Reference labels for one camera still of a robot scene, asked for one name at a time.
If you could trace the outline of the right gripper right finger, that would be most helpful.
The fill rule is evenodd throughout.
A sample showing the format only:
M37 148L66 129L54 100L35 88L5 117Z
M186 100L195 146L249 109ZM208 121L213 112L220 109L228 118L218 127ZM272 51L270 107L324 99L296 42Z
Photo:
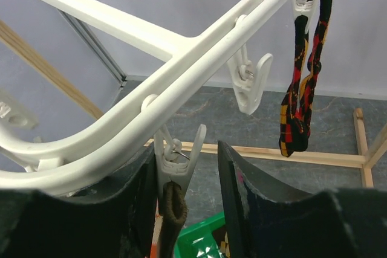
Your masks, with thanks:
M308 193L218 143L218 170L232 257L385 257L386 192Z

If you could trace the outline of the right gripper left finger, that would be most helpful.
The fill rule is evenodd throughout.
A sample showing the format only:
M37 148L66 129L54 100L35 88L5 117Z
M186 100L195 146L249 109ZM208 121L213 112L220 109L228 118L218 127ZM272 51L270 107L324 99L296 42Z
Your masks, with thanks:
M1 191L2 257L148 257L157 201L154 147L74 196Z

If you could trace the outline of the black red argyle sock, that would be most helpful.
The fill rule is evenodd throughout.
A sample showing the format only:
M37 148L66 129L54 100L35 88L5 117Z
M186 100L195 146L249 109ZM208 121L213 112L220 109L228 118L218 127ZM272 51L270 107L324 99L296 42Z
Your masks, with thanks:
M320 56L330 22L333 0L320 0L311 54L307 56L309 33L305 31L308 17L294 20L295 52L292 81L281 103L279 148L281 155L290 157L308 147L313 110L314 90L322 65Z

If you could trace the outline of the brown yellow argyle sock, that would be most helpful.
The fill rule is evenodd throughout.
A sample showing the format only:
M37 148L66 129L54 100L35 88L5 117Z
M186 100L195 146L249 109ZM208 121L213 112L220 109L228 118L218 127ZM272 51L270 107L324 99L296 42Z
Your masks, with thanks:
M226 226L223 225L213 230L212 236L223 257L230 257L229 240L228 240Z

